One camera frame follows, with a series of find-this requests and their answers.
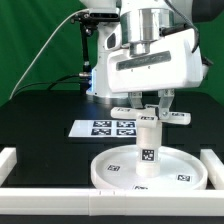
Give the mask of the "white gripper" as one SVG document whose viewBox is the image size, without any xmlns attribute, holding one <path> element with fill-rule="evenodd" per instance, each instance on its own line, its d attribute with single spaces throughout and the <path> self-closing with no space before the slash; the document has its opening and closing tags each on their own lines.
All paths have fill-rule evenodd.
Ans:
<svg viewBox="0 0 224 224">
<path fill-rule="evenodd" d="M 131 107 L 140 109 L 142 93 L 136 91 L 159 90 L 159 117 L 167 118 L 173 89 L 198 87 L 203 80 L 200 49 L 192 52 L 193 46 L 194 31 L 188 29 L 152 43 L 150 53 L 144 56 L 131 58 L 128 49 L 110 53 L 107 75 L 111 91 L 129 92 Z"/>
</svg>

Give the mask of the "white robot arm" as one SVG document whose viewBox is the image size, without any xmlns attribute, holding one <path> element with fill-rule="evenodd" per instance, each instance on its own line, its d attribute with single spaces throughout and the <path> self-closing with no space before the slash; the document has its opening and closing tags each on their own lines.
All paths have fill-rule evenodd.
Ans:
<svg viewBox="0 0 224 224">
<path fill-rule="evenodd" d="M 98 59 L 87 94 L 109 102 L 159 93 L 158 116 L 169 117 L 174 91 L 198 87 L 212 62 L 195 25 L 215 19 L 224 0 L 80 0 L 98 28 Z"/>
</svg>

